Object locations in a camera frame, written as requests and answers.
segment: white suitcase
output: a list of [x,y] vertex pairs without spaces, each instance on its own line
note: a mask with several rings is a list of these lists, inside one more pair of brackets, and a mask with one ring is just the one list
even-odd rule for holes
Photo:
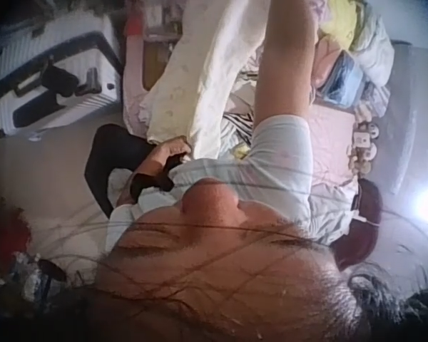
[[69,125],[120,103],[122,70],[111,20],[90,11],[11,40],[0,55],[0,135]]

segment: nose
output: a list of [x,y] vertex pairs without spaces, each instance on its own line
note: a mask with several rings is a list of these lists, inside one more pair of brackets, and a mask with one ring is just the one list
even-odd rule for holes
[[219,224],[240,212],[235,190],[214,178],[196,182],[185,192],[181,202],[183,214],[204,217],[213,221],[212,224]]

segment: stuffed toy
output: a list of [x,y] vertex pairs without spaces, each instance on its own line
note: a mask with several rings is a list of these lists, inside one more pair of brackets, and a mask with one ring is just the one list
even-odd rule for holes
[[378,137],[379,126],[375,123],[363,122],[355,129],[349,163],[355,175],[365,176],[372,171],[372,161],[377,156],[377,145],[372,141]]

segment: floor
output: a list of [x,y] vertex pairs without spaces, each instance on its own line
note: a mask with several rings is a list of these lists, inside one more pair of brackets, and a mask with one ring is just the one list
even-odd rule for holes
[[121,121],[111,113],[48,131],[40,142],[0,139],[0,194],[24,210],[30,252],[85,279],[103,253],[106,216],[84,181],[84,166],[96,129]]

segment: white blanket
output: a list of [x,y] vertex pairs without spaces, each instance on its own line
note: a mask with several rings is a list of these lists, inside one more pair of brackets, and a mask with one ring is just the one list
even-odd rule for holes
[[147,138],[188,137],[192,158],[217,158],[220,123],[241,68],[265,37],[269,0],[189,0],[184,35],[146,96]]
[[392,73],[394,49],[382,17],[369,4],[358,4],[363,20],[359,36],[350,47],[352,57],[377,86],[385,86]]

